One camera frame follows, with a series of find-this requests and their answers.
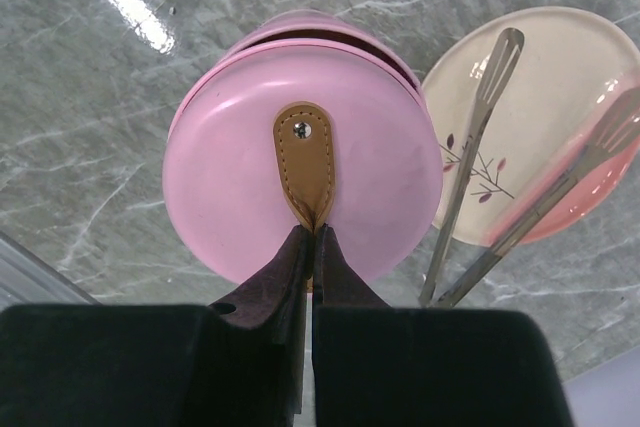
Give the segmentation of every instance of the marble surface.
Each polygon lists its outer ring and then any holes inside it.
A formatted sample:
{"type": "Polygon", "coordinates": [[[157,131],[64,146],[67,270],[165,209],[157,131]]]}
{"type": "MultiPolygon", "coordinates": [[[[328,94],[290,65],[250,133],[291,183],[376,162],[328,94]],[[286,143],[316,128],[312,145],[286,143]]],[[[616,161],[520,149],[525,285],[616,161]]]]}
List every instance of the marble surface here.
{"type": "MultiPolygon", "coordinates": [[[[0,0],[0,230],[102,302],[212,301],[233,286],[173,232],[160,169],[178,103],[225,49],[312,7],[423,77],[466,33],[539,5],[594,11],[640,42],[640,0],[0,0]]],[[[565,378],[638,344],[639,187],[636,162],[588,218],[518,248],[465,305],[533,316],[565,378]]],[[[436,234],[375,282],[380,295],[416,305],[436,234]]],[[[456,243],[449,278],[475,253],[456,243]]],[[[310,392],[299,425],[313,424],[310,392]]]]}

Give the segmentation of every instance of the pink pot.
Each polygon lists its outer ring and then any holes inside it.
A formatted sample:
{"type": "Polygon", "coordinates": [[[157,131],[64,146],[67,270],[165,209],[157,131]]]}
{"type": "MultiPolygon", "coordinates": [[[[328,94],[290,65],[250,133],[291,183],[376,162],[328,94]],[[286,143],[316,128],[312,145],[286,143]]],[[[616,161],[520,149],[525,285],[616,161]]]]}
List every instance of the pink pot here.
{"type": "MultiPolygon", "coordinates": [[[[317,17],[315,27],[330,23],[317,17]]],[[[234,46],[183,100],[163,166],[167,210],[203,263],[234,282],[249,278],[297,225],[280,185],[273,121],[285,105],[313,102],[332,121],[337,185],[328,223],[370,280],[405,258],[435,216],[442,161],[431,120],[401,61],[333,40],[257,41],[289,20],[277,17],[234,46]]]]}

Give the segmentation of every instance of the white plate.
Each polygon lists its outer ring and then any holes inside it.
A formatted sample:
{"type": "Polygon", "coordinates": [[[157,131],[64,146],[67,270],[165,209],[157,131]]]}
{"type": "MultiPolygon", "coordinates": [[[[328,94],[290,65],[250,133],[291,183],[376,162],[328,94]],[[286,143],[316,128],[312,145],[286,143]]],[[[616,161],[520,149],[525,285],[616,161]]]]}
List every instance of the white plate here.
{"type": "MultiPolygon", "coordinates": [[[[524,33],[524,49],[485,131],[453,233],[456,239],[477,245],[488,245],[505,217],[553,180],[622,84],[637,82],[630,72],[640,65],[640,52],[613,23],[565,7],[514,12],[453,46],[422,84],[445,170],[434,220],[438,228],[479,80],[498,34],[506,27],[524,33]]],[[[632,149],[624,161],[618,161],[616,180],[626,171],[633,153],[632,149]]],[[[554,209],[525,240],[537,240],[571,225],[606,197],[615,182],[609,184],[590,193],[576,187],[565,207],[554,209]]]]}

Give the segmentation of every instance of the leather tab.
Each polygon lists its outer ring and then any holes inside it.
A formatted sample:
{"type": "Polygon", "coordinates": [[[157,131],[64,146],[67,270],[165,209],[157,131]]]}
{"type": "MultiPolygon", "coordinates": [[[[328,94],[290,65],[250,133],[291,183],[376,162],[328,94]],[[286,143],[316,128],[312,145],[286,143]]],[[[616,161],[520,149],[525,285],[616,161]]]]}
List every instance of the leather tab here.
{"type": "Polygon", "coordinates": [[[287,203],[300,224],[315,234],[329,216],[335,194],[329,116],[315,104],[296,102],[276,117],[273,137],[287,203]]]}

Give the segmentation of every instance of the screw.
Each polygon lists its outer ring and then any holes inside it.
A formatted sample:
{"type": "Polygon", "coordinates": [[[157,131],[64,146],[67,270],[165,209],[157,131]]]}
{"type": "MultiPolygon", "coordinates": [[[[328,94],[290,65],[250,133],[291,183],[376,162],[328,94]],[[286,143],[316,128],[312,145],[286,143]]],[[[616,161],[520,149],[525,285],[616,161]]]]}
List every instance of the screw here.
{"type": "Polygon", "coordinates": [[[298,122],[293,126],[293,133],[299,139],[308,139],[311,137],[311,126],[306,122],[298,122]]]}

